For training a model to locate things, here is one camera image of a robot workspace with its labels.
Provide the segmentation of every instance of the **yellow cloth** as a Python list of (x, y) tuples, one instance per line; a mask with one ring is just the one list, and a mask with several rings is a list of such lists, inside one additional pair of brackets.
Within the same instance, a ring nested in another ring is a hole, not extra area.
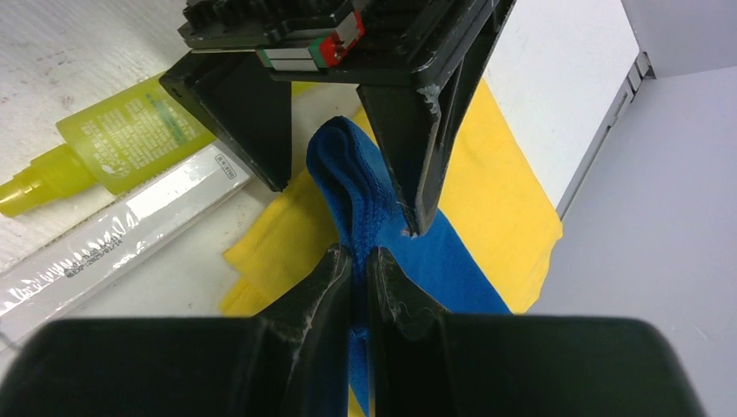
[[(354, 122), (373, 137), (365, 112)], [(509, 308), (527, 311), (562, 225), (484, 82), (455, 139), (440, 209)], [(258, 313), (309, 274), (337, 240), (327, 203), (305, 170), (225, 252), (242, 277), (222, 311)], [(350, 409), (360, 410), (353, 395)]]

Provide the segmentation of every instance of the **fabric fold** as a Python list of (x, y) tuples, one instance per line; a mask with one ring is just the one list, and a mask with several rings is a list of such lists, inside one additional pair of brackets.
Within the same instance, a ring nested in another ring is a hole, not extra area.
[[(371, 135), (365, 111), (352, 120)], [(484, 82), (455, 138), (439, 207), (509, 308), (527, 311), (562, 225)], [(330, 244), (343, 242), (330, 210), (309, 172), (297, 174), (225, 252), (241, 279), (222, 300), (223, 313), (258, 313), (307, 276)], [(362, 415), (352, 391), (349, 404), (349, 415)]]
[(409, 279), (452, 312), (509, 314), (509, 309), (441, 211), (427, 234), (408, 235), (381, 152), (349, 119), (336, 117), (318, 129), (308, 146), (307, 168), (328, 202), (340, 243), (353, 256), (349, 378), (367, 413), (366, 259), (373, 248), (389, 249)]

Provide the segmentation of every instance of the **yellow bottle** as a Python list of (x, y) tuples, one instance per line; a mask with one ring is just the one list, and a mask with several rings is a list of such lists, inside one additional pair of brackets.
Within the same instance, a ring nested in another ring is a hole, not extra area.
[(66, 143), (0, 185), (3, 215), (20, 215), (97, 183), (121, 194), (215, 140), (167, 94), (158, 76), (69, 116), (56, 127)]

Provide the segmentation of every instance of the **white package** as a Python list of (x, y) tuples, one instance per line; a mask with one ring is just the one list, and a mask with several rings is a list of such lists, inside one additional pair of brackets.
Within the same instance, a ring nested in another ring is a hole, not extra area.
[(18, 263), (0, 276), (0, 351), (131, 270), (251, 176), (215, 141)]

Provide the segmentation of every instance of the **bottle cap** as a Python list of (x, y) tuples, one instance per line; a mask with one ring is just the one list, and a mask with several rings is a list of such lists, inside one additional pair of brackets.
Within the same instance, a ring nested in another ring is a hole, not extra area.
[(82, 160), (60, 145), (30, 162), (12, 180), (0, 185), (0, 214), (21, 215), (58, 198), (70, 197), (97, 183)]

